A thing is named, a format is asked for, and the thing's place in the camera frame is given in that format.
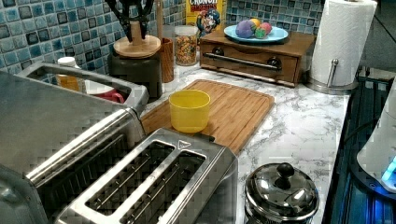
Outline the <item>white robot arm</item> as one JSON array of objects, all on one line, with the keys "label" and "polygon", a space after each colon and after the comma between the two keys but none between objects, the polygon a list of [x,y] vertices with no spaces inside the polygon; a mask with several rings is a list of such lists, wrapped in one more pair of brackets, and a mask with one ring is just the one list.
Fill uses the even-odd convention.
[{"label": "white robot arm", "polygon": [[[146,14],[154,0],[148,0],[142,9],[143,15],[129,16],[129,7],[137,5],[133,0],[120,0],[125,11],[118,11],[116,1],[108,0],[108,5],[116,14],[125,30],[126,37],[118,40],[114,50],[124,58],[133,58],[131,49],[142,47],[143,41],[153,45],[146,35]],[[303,57],[291,53],[291,47],[303,47],[303,42],[292,40],[297,33],[290,35],[284,28],[272,26],[268,22],[243,20],[236,25],[224,28],[220,37],[209,40],[218,32],[221,15],[217,11],[218,0],[206,0],[192,3],[210,5],[196,14],[195,25],[175,27],[177,36],[177,63],[182,65],[180,57],[187,57],[185,64],[195,61],[196,43],[200,43],[201,66],[207,69],[219,69],[224,73],[261,79],[295,87],[302,76],[308,72],[307,86],[312,90],[326,94],[343,94],[338,91],[351,91],[357,84],[355,73],[358,71],[371,26],[377,2],[375,0],[325,0],[316,37],[302,37],[306,49],[315,41],[312,59],[308,59],[306,71],[303,69]],[[375,124],[375,128],[365,145],[357,152],[352,165],[357,165],[357,174],[363,180],[375,182],[382,190],[395,194],[395,90],[389,98]]]}]

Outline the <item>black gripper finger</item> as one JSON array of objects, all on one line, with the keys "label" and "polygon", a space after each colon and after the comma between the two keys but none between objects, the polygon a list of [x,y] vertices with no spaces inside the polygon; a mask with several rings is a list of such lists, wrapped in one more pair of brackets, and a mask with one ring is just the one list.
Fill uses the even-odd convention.
[{"label": "black gripper finger", "polygon": [[106,0],[106,2],[119,20],[128,41],[132,42],[130,6],[133,0]]},{"label": "black gripper finger", "polygon": [[155,0],[137,0],[138,21],[141,30],[141,37],[143,39],[146,38],[149,14],[151,13],[154,2]]}]

